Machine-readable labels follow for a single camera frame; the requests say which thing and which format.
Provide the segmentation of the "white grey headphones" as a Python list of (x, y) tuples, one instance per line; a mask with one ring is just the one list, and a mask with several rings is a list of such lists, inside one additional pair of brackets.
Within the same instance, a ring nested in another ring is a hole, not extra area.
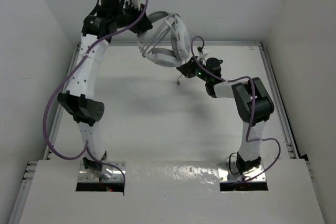
[(151, 23), (163, 21), (149, 41), (144, 41), (146, 32), (137, 35), (141, 56), (162, 67), (181, 66), (190, 56), (191, 39), (180, 15), (158, 11), (148, 19)]

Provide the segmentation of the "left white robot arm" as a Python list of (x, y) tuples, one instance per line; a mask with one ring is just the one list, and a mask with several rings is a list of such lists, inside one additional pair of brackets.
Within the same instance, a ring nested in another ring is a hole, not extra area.
[(57, 95), (58, 103), (77, 123), (84, 144), (85, 168), (101, 179), (107, 179), (117, 167), (107, 162), (98, 122), (104, 104), (94, 100), (95, 81), (102, 58), (113, 36), (130, 30), (135, 34), (153, 26), (146, 16), (147, 3), (142, 0), (97, 0), (93, 10), (83, 21), (81, 48), (71, 81), (65, 92)]

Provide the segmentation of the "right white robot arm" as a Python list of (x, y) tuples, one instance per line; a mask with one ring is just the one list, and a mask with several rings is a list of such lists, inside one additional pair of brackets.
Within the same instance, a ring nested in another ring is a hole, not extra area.
[(176, 69), (186, 78), (198, 77), (205, 82), (207, 94), (212, 98), (232, 98), (243, 122), (240, 148), (236, 154), (236, 167), (240, 175), (261, 163), (260, 142), (263, 129), (274, 112), (274, 103), (259, 77), (222, 78), (222, 60), (209, 58), (202, 63), (192, 58)]

